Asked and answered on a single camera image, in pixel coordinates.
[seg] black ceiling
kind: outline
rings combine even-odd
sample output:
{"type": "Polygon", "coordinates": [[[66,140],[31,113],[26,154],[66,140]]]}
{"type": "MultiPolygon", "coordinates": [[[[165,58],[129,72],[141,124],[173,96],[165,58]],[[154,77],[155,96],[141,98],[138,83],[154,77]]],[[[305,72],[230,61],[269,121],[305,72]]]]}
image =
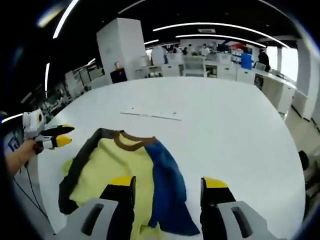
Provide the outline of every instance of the black ceiling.
{"type": "MultiPolygon", "coordinates": [[[[52,39],[52,36],[65,9],[44,28],[35,27],[34,23],[44,9],[61,2],[34,0],[30,4],[22,1],[23,5],[19,5],[17,16],[23,22],[23,29],[20,33],[17,33],[17,28],[8,30],[10,35],[16,37],[16,40],[8,44],[8,48],[19,47],[16,53],[21,53],[18,54],[21,58],[17,61],[19,71],[16,71],[17,68],[7,71],[10,82],[6,93],[11,93],[13,88],[19,86],[14,92],[16,99],[21,100],[28,92],[44,83],[46,64],[49,62],[50,89],[63,81],[66,72],[85,65],[93,58],[99,61],[96,32],[117,17],[140,20],[145,42],[155,39],[163,43],[171,42],[176,40],[176,35],[197,34],[199,28],[213,28],[216,34],[251,41],[263,38],[250,31],[225,26],[182,26],[153,32],[155,28],[192,22],[234,24],[271,36],[299,37],[288,18],[258,0],[197,0],[190,3],[185,0],[145,0],[118,14],[136,1],[79,0],[56,39],[52,39]]],[[[69,3],[70,1],[62,2],[65,6],[69,3]]]]}

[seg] floor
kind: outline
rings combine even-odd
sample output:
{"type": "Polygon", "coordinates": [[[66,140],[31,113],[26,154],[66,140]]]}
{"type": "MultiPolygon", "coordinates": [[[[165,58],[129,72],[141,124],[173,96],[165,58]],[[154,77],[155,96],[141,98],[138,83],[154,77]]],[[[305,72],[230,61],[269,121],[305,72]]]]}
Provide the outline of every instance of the floor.
{"type": "Polygon", "coordinates": [[[282,118],[287,125],[298,151],[320,156],[320,132],[312,121],[302,119],[291,107],[282,118]]]}

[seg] chair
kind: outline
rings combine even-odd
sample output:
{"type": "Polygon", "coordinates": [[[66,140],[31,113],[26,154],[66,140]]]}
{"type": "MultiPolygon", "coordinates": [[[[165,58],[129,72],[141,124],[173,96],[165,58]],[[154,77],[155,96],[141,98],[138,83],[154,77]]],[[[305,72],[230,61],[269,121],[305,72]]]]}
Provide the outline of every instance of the chair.
{"type": "Polygon", "coordinates": [[[264,71],[266,69],[266,65],[261,62],[256,62],[254,68],[260,71],[264,71]]]}
{"type": "Polygon", "coordinates": [[[183,57],[183,76],[185,77],[206,77],[205,58],[203,56],[183,57]]]}

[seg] robotic hand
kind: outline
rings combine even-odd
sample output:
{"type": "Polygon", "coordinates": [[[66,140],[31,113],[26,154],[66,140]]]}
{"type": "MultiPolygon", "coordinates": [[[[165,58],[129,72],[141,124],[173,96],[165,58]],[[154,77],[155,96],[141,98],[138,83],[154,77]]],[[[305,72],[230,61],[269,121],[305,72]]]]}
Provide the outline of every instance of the robotic hand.
{"type": "Polygon", "coordinates": [[[59,148],[71,143],[72,139],[62,134],[67,134],[75,129],[69,125],[47,127],[41,109],[24,112],[22,125],[24,138],[34,139],[40,147],[45,149],[59,148]]]}

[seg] window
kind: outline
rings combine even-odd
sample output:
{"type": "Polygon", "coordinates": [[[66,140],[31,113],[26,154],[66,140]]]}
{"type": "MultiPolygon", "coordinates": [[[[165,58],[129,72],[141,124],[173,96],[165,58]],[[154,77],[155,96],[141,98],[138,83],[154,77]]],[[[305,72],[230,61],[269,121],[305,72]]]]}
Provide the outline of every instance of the window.
{"type": "Polygon", "coordinates": [[[298,50],[286,47],[281,50],[281,73],[296,82],[298,78],[298,50]]]}
{"type": "Polygon", "coordinates": [[[276,46],[268,46],[266,54],[269,57],[269,64],[272,69],[277,70],[278,67],[278,48],[276,46]]]}

